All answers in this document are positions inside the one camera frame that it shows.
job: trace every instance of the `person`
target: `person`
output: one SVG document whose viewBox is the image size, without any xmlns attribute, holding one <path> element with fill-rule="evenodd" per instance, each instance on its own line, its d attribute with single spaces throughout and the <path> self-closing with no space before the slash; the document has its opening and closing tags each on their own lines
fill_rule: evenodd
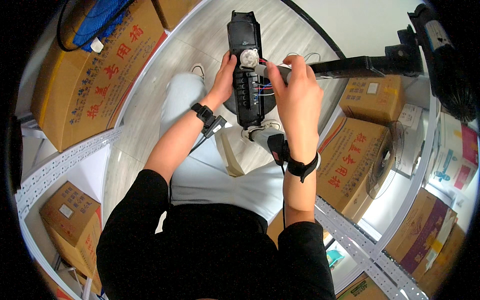
<svg viewBox="0 0 480 300">
<path fill-rule="evenodd" d="M 290 156 L 306 165 L 317 155 L 323 91 L 303 57 L 283 62 L 292 67 L 288 86 L 272 63 L 269 78 Z M 168 84 L 160 139 L 96 248 L 110 300 L 335 299 L 323 229 L 313 216 L 315 172 L 302 183 L 271 162 L 231 177 L 214 138 L 189 154 L 203 138 L 204 125 L 191 106 L 198 102 L 215 111 L 222 105 L 232 93 L 236 63 L 234 55 L 224 55 L 208 93 L 199 64 Z M 279 129 L 278 122 L 268 121 L 243 136 L 269 151 L 266 140 Z M 277 249 L 266 230 L 283 198 L 286 228 Z"/>
</svg>

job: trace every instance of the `light blue pants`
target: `light blue pants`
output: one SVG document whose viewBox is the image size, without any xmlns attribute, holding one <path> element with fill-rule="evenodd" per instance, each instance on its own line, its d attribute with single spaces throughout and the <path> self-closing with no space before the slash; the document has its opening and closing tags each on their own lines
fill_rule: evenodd
<svg viewBox="0 0 480 300">
<path fill-rule="evenodd" d="M 160 136 L 206 94 L 207 90 L 200 76 L 189 72 L 175 75 L 167 86 Z M 270 152 L 267 138 L 277 133 L 283 132 L 272 128 L 256 131 L 252 139 Z M 202 138 L 203 135 L 200 134 L 195 144 Z M 270 224 L 282 208 L 282 186 L 282 169 L 275 162 L 240 177 L 229 176 L 216 147 L 215 138 L 211 137 L 173 173 L 172 204 L 233 204 L 261 215 Z"/>
</svg>

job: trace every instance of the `white wall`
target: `white wall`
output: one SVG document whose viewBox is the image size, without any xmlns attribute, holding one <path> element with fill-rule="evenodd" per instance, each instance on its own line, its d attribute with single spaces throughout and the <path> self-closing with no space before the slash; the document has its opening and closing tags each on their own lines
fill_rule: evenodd
<svg viewBox="0 0 480 300">
<path fill-rule="evenodd" d="M 383 56 L 400 43 L 420 0 L 293 0 L 333 39 L 346 57 Z"/>
</svg>

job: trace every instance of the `tile floor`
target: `tile floor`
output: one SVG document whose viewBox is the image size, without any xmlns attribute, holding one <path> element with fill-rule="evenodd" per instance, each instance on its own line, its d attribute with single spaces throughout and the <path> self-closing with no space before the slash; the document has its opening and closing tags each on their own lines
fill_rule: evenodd
<svg viewBox="0 0 480 300">
<path fill-rule="evenodd" d="M 269 61 L 281 63 L 290 52 L 305 55 L 318 52 L 322 61 L 338 57 L 327 43 L 293 10 L 280 0 L 212 0 L 170 40 L 143 78 L 124 116 L 123 133 L 113 146 L 107 170 L 104 200 L 104 222 L 116 204 L 124 197 L 137 173 L 143 168 L 150 151 L 158 140 L 160 108 L 170 78 L 187 71 L 195 62 L 205 67 L 205 84 L 210 89 L 228 50 L 227 23 L 231 12 L 255 12 L 262 33 L 263 54 Z M 317 59 L 312 56 L 307 62 Z M 319 130 L 323 129 L 345 87 L 345 80 L 321 80 L 324 89 Z M 236 116 L 226 108 L 221 114 L 234 126 L 226 129 L 236 158 L 245 172 L 272 160 L 271 155 L 253 143 L 241 140 L 241 127 Z M 278 119 L 276 108 L 266 119 Z M 217 138 L 219 151 L 223 147 Z"/>
</svg>

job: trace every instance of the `cardboard box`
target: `cardboard box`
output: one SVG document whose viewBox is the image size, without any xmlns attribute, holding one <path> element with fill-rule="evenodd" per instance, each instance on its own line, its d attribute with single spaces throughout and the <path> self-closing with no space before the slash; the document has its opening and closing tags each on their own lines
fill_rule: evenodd
<svg viewBox="0 0 480 300">
<path fill-rule="evenodd" d="M 421 188 L 385 250 L 418 280 L 431 268 L 455 220 L 453 210 Z"/>
<path fill-rule="evenodd" d="M 75 9 L 81 13 L 65 22 L 64 40 L 73 39 L 72 28 L 83 21 L 84 3 L 78 5 Z M 64 52 L 53 41 L 36 82 L 31 111 L 58 151 L 115 126 L 139 71 L 165 38 L 151 1 L 138 0 L 102 40 L 100 53 Z"/>
<path fill-rule="evenodd" d="M 404 143 L 397 171 L 410 178 L 420 156 L 421 145 L 425 136 L 423 121 L 420 120 L 422 108 L 406 103 L 398 121 L 404 130 Z"/>
<path fill-rule="evenodd" d="M 419 288 L 427 296 L 432 297 L 450 274 L 464 240 L 465 232 L 455 224 L 432 267 L 420 279 L 417 279 Z"/>
<path fill-rule="evenodd" d="M 201 0 L 153 0 L 165 29 L 172 31 Z"/>
<path fill-rule="evenodd" d="M 45 280 L 46 284 L 52 291 L 53 295 L 57 298 L 57 300 L 73 300 L 64 289 L 62 289 L 45 271 L 44 269 L 35 262 L 36 268 L 40 275 Z"/>
<path fill-rule="evenodd" d="M 87 283 L 87 276 L 85 274 L 83 274 L 82 272 L 78 271 L 77 270 L 77 277 L 78 277 L 78 281 L 80 282 L 80 284 L 82 286 L 85 286 L 85 284 Z M 102 296 L 102 283 L 100 282 L 100 277 L 98 276 L 98 272 L 95 271 L 95 274 L 92 278 L 92 285 L 90 287 L 90 290 L 99 295 L 99 296 Z"/>
<path fill-rule="evenodd" d="M 90 278 L 96 272 L 101 233 L 100 204 L 66 182 L 40 209 L 42 221 L 59 254 Z"/>
<path fill-rule="evenodd" d="M 375 282 L 362 273 L 336 296 L 339 300 L 387 300 L 388 297 Z"/>
<path fill-rule="evenodd" d="M 404 104 L 398 75 L 350 78 L 338 103 L 347 117 L 380 125 L 396 121 Z"/>
<path fill-rule="evenodd" d="M 432 179 L 446 187 L 465 191 L 477 172 L 477 134 L 459 120 L 440 113 L 440 148 Z"/>
<path fill-rule="evenodd" d="M 322 161 L 317 170 L 317 194 L 358 222 L 394 162 L 391 145 L 386 127 L 337 118 L 318 149 Z M 388 152 L 390 158 L 385 161 Z"/>
</svg>

